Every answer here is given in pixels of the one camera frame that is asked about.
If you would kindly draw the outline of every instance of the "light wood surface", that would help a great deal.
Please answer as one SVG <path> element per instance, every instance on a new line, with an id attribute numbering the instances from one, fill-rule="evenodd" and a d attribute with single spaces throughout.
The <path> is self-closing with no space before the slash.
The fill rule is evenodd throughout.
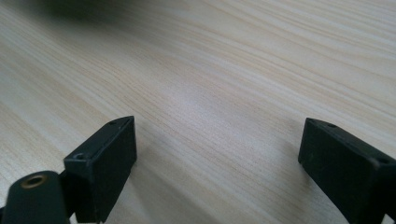
<path id="1" fill-rule="evenodd" d="M 304 119 L 396 157 L 395 71 L 396 1 L 0 1 L 0 204 L 134 115 L 107 223 L 347 223 L 297 162 Z"/>

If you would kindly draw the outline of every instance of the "blurred black object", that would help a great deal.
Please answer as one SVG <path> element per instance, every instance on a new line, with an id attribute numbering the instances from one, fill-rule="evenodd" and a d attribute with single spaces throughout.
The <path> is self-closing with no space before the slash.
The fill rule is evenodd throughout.
<path id="1" fill-rule="evenodd" d="M 299 163 L 349 223 L 396 219 L 396 160 L 343 129 L 306 119 Z"/>
<path id="2" fill-rule="evenodd" d="M 9 189 L 2 224 L 105 222 L 136 161 L 134 117 L 115 119 L 64 158 L 60 174 L 28 175 Z"/>

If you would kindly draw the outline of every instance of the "black clamp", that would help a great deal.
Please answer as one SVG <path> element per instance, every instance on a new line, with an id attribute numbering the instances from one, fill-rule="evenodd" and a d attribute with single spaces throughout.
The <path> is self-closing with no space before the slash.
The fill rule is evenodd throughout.
<path id="1" fill-rule="evenodd" d="M 343 129 L 305 121 L 299 163 L 349 223 L 396 219 L 396 160 Z"/>
<path id="2" fill-rule="evenodd" d="M 134 117 L 115 119 L 64 158 L 58 175 L 28 175 L 9 189 L 1 224 L 105 222 L 136 161 Z"/>

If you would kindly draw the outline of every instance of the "brass insert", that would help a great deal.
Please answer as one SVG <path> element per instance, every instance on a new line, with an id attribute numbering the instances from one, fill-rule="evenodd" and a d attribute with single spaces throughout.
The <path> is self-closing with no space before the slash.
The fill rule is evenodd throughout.
<path id="1" fill-rule="evenodd" d="M 46 182 L 46 175 L 32 175 L 21 183 L 24 189 L 33 189 Z"/>

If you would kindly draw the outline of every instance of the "wooden table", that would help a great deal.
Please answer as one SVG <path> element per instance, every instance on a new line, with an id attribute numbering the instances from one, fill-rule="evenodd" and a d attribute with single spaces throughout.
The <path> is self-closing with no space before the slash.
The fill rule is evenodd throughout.
<path id="1" fill-rule="evenodd" d="M 297 162 L 304 120 L 396 157 L 395 71 L 395 1 L 1 1 L 0 204 L 134 115 L 107 223 L 347 223 Z"/>

